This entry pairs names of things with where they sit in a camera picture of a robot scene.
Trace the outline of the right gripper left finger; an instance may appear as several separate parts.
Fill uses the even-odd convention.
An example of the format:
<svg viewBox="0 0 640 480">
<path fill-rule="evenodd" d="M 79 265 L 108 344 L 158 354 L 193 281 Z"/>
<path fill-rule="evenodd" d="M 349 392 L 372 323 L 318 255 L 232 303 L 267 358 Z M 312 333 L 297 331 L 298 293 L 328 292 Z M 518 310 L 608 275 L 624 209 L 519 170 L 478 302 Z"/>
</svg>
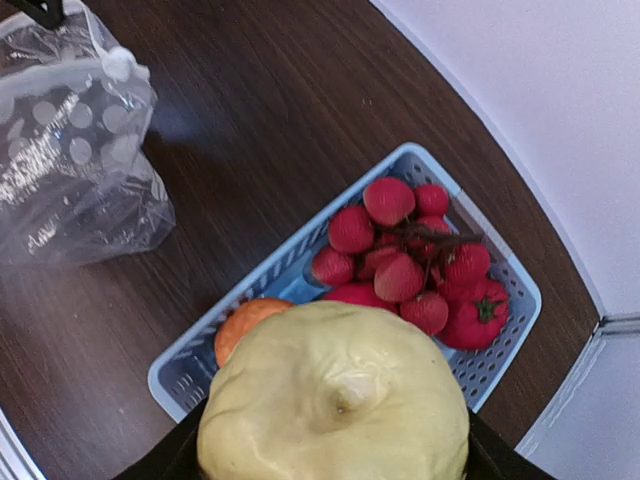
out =
<svg viewBox="0 0 640 480">
<path fill-rule="evenodd" d="M 206 406 L 202 400 L 145 456 L 114 477 L 114 480 L 200 480 L 197 434 Z"/>
</svg>

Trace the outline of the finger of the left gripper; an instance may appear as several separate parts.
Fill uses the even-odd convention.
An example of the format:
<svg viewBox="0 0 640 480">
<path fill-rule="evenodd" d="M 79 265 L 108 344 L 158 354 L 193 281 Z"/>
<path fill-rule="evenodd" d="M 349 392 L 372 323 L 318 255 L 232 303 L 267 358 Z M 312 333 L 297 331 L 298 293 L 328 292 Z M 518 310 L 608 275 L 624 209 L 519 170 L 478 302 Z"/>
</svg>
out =
<svg viewBox="0 0 640 480">
<path fill-rule="evenodd" d="M 65 20 L 62 0 L 9 0 L 9 4 L 46 29 L 56 29 Z"/>
</svg>

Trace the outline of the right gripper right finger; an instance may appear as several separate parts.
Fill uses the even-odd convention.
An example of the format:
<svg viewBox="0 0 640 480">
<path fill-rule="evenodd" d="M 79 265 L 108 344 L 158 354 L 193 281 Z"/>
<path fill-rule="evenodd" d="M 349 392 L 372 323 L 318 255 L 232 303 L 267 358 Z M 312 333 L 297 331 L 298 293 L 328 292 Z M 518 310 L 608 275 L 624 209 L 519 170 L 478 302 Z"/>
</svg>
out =
<svg viewBox="0 0 640 480">
<path fill-rule="evenodd" d="M 512 449 L 478 415 L 469 413 L 469 480 L 554 480 Z"/>
</svg>

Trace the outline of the light blue plastic basket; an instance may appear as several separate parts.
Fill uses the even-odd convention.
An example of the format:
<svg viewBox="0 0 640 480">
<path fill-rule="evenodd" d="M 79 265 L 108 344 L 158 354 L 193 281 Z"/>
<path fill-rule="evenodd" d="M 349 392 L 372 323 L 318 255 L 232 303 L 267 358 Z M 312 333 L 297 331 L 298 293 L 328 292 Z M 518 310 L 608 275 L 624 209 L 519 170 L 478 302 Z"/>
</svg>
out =
<svg viewBox="0 0 640 480">
<path fill-rule="evenodd" d="M 473 201 L 406 143 L 325 207 L 152 364 L 157 403 L 181 421 L 238 339 L 315 300 L 378 308 L 431 336 L 478 410 L 535 323 L 540 291 Z"/>
</svg>

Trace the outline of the red fake apple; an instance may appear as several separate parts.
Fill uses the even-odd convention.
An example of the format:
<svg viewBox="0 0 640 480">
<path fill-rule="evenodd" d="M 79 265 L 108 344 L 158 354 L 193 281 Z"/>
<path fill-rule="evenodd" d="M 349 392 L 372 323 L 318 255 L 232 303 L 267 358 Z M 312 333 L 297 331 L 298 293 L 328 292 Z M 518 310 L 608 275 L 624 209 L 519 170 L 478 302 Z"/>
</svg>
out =
<svg viewBox="0 0 640 480">
<path fill-rule="evenodd" d="M 376 295 L 372 283 L 350 283 L 341 285 L 323 295 L 322 300 L 378 308 L 389 311 L 394 315 L 398 314 L 398 309 L 394 303 L 384 301 Z"/>
<path fill-rule="evenodd" d="M 510 297 L 500 282 L 489 278 L 473 285 L 445 282 L 438 293 L 447 301 L 449 313 L 437 338 L 450 348 L 486 349 L 507 323 Z"/>
</svg>

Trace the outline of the orange fake orange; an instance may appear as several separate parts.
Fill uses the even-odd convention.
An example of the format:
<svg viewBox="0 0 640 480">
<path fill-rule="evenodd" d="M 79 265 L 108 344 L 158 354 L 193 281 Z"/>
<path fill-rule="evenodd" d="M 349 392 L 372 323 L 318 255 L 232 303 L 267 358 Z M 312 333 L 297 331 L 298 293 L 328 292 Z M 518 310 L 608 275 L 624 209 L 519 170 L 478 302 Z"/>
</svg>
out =
<svg viewBox="0 0 640 480">
<path fill-rule="evenodd" d="M 224 367 L 240 340 L 261 321 L 294 306 L 278 298 L 258 298 L 243 303 L 217 330 L 214 341 L 217 365 Z"/>
</svg>

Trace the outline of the clear polka dot zip bag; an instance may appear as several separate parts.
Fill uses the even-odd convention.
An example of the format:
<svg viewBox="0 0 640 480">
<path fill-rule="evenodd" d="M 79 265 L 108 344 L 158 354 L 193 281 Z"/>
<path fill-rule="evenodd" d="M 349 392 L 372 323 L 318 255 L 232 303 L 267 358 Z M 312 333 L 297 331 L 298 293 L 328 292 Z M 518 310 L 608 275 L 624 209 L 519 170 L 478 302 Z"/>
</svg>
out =
<svg viewBox="0 0 640 480">
<path fill-rule="evenodd" d="M 142 151 L 150 73 L 80 1 L 49 30 L 1 24 L 1 262 L 79 266 L 155 249 L 175 227 Z"/>
</svg>

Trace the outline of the pale yellow fake pear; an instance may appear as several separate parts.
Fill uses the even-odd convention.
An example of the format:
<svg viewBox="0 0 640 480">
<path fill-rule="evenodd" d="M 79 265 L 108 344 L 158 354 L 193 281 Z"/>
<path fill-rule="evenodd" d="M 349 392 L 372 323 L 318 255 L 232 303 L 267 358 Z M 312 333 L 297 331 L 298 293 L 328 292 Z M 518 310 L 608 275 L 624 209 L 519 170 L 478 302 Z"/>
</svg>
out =
<svg viewBox="0 0 640 480">
<path fill-rule="evenodd" d="M 437 344 L 376 308 L 273 315 L 215 375 L 197 434 L 208 479 L 462 479 L 470 420 Z"/>
</svg>

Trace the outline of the red lychee bunch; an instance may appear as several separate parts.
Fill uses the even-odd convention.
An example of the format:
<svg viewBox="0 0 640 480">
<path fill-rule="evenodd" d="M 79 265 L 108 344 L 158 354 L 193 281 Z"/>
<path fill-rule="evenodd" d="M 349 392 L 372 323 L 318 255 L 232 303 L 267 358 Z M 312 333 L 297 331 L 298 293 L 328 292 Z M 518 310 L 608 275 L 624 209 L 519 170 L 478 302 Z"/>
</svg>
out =
<svg viewBox="0 0 640 480">
<path fill-rule="evenodd" d="M 434 184 L 411 187 L 383 177 L 359 203 L 340 209 L 328 224 L 328 243 L 311 262 L 311 275 L 330 291 L 372 283 L 398 315 L 429 336 L 448 320 L 438 287 L 473 285 L 488 278 L 491 256 L 483 242 L 457 233 L 446 220 L 452 201 Z"/>
</svg>

